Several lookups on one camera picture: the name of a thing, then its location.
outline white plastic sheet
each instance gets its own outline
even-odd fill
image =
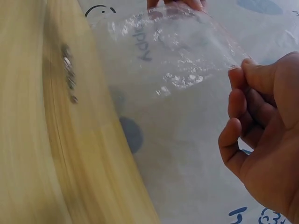
[[[113,7],[115,14],[127,6],[137,12],[146,7],[144,0],[79,2],[84,12],[99,4]],[[92,10],[90,24],[104,19],[105,10]],[[297,0],[208,0],[206,11],[260,64],[299,50]],[[228,119],[230,85],[225,74],[220,77],[139,110],[127,106],[132,101],[125,94],[112,91],[160,219],[163,224],[289,223],[259,205],[222,164],[217,138]]]

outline transparent plastic wrap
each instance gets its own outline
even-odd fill
[[[226,75],[246,57],[204,12],[178,3],[131,11],[102,18],[93,30],[108,83],[134,107]]]

